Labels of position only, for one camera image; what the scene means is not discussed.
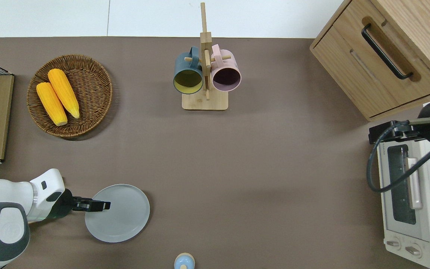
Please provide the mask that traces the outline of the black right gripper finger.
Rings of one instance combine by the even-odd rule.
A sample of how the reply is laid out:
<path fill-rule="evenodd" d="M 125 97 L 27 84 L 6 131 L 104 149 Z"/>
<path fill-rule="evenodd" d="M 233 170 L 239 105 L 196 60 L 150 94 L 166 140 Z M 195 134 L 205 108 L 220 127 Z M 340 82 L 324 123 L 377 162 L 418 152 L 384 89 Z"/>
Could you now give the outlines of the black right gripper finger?
<path fill-rule="evenodd" d="M 373 145 L 381 136 L 382 133 L 384 133 L 387 128 L 392 126 L 392 121 L 387 121 L 382 124 L 378 124 L 376 126 L 369 128 L 369 134 L 368 134 L 368 141 L 370 145 Z"/>

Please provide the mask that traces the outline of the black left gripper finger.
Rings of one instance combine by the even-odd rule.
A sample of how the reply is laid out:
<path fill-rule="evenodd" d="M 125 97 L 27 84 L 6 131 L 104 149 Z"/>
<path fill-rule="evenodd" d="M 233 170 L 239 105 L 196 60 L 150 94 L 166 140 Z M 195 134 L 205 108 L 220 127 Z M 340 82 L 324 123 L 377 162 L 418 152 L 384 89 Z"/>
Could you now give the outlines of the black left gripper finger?
<path fill-rule="evenodd" d="M 111 202 L 90 200 L 86 201 L 86 205 L 85 211 L 104 211 L 110 209 Z"/>

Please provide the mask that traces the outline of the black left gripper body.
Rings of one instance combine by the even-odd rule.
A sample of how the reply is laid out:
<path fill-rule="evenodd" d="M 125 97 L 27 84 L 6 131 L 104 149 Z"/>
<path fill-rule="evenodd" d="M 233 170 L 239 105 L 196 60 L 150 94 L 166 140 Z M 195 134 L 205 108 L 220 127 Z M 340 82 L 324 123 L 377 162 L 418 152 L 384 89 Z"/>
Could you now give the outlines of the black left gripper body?
<path fill-rule="evenodd" d="M 67 216 L 70 211 L 87 211 L 88 204 L 84 202 L 85 198 L 73 196 L 69 189 L 61 194 L 55 201 L 51 211 L 50 219 L 59 219 Z"/>

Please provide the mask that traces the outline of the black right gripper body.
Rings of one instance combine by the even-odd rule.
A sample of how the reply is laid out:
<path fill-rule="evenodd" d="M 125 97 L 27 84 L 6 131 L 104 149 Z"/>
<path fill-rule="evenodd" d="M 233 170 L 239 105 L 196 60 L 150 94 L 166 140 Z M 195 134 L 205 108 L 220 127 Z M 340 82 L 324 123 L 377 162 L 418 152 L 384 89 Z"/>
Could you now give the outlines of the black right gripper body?
<path fill-rule="evenodd" d="M 404 141 L 421 141 L 425 140 L 425 136 L 421 134 L 418 125 L 401 125 L 401 121 L 391 121 L 393 126 L 396 126 L 390 132 L 390 141 L 404 142 Z"/>

